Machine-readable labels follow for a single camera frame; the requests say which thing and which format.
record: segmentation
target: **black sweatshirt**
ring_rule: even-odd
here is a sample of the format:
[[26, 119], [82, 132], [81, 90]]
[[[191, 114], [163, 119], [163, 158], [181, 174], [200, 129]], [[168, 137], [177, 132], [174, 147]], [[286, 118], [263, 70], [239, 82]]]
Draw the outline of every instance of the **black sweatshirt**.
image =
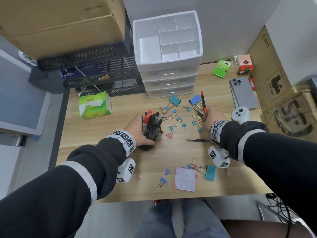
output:
[[[317, 144], [255, 130], [267, 131], [259, 122], [228, 122], [221, 146], [254, 170], [317, 233]], [[122, 144], [113, 138], [74, 150], [65, 165], [0, 200], [0, 237], [73, 237], [94, 200], [112, 191], [125, 159]]]

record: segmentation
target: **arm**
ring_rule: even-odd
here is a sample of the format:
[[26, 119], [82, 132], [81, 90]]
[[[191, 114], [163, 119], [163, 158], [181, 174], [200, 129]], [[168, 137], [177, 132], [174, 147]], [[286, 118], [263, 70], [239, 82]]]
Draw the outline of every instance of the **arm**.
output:
[[[224, 116], [208, 110], [204, 119], [204, 128], [210, 131], [212, 124]], [[248, 121], [242, 125], [226, 123], [218, 145], [226, 149], [232, 159], [255, 171], [316, 232], [315, 218], [311, 218], [316, 208], [313, 205], [307, 208], [307, 204], [314, 204], [317, 196], [317, 144], [270, 134], [264, 124]]]
[[[142, 134], [142, 115], [124, 130], [134, 137], [137, 146], [154, 144]], [[77, 148], [64, 165], [0, 200], [0, 236], [74, 236], [93, 202], [112, 191], [118, 166], [125, 159], [125, 149], [113, 138]]]

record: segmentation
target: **blue jeans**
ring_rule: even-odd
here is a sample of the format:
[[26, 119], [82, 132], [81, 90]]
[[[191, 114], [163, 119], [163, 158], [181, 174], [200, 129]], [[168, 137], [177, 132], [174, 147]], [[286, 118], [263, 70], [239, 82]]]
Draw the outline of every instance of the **blue jeans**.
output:
[[[215, 213], [198, 199], [185, 200], [183, 238], [230, 238]], [[167, 201], [153, 206], [145, 214], [135, 238], [176, 238], [172, 205]]]

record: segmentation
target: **green tissue pack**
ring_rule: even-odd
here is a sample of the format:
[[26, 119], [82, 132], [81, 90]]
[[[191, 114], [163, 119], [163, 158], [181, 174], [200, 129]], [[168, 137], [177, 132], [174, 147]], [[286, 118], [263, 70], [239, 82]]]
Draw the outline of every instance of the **green tissue pack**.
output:
[[79, 97], [78, 113], [84, 119], [112, 114], [111, 97], [106, 92]]
[[228, 69], [230, 68], [230, 65], [231, 65], [231, 63], [226, 62], [224, 60], [220, 60], [217, 67], [215, 68], [215, 70], [212, 74], [219, 77], [219, 78], [224, 78]]

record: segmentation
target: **hand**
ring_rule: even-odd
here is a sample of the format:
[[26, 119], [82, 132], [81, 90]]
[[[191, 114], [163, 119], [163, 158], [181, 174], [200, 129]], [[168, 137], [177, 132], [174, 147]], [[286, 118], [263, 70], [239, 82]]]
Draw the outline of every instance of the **hand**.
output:
[[221, 119], [225, 119], [224, 114], [222, 112], [214, 108], [207, 109], [206, 113], [203, 116], [203, 129], [209, 133], [214, 122]]
[[154, 141], [147, 139], [142, 132], [142, 114], [138, 114], [131, 120], [131, 122], [124, 128], [124, 130], [128, 131], [133, 138], [135, 139], [137, 146], [146, 144], [146, 145], [154, 145]]

